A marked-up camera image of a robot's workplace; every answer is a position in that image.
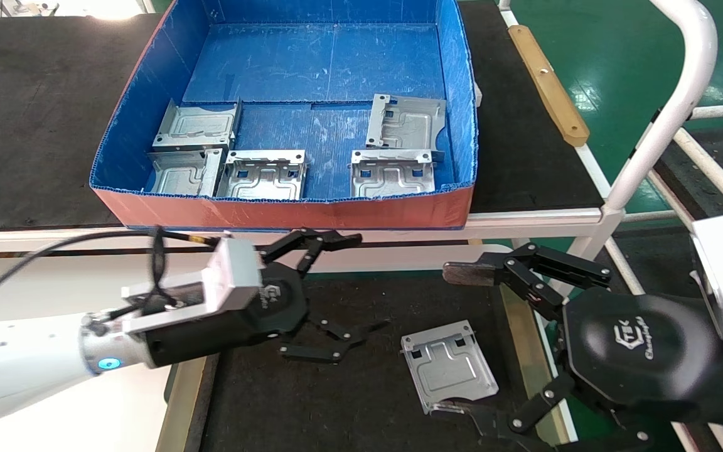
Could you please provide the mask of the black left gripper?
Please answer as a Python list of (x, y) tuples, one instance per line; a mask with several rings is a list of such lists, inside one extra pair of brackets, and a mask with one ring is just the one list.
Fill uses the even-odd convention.
[[(144, 340), (155, 367), (208, 357), (235, 347), (248, 347), (281, 336), (279, 355), (287, 360), (311, 363), (339, 363), (354, 347), (365, 344), (374, 331), (390, 325), (390, 318), (345, 327), (327, 317), (309, 317), (309, 300), (304, 276), (322, 252), (358, 248), (362, 234), (342, 235), (336, 230), (318, 232), (301, 228), (259, 249), (263, 269), (262, 289), (245, 309), (184, 321), (147, 331)], [(305, 249), (295, 269), (275, 262), (296, 249)], [(330, 346), (297, 344), (294, 338), (302, 323), (309, 323), (331, 338)]]

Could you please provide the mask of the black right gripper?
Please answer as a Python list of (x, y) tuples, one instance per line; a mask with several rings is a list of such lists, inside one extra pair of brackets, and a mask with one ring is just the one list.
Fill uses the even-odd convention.
[[(486, 404), (448, 399), (433, 404), (437, 419), (471, 420), (483, 441), (510, 441), (522, 451), (646, 451), (651, 435), (620, 427), (600, 438), (548, 444), (533, 435), (536, 425), (582, 391), (615, 411), (629, 410), (674, 421), (696, 421), (709, 409), (705, 395), (709, 367), (719, 338), (700, 298), (615, 294), (610, 269), (559, 250), (525, 244), (511, 252), (485, 252), (477, 261), (449, 261), (447, 283), (505, 285), (545, 320), (563, 315), (569, 372), (508, 414)], [(543, 281), (548, 277), (588, 289), (564, 306), (565, 296)]]

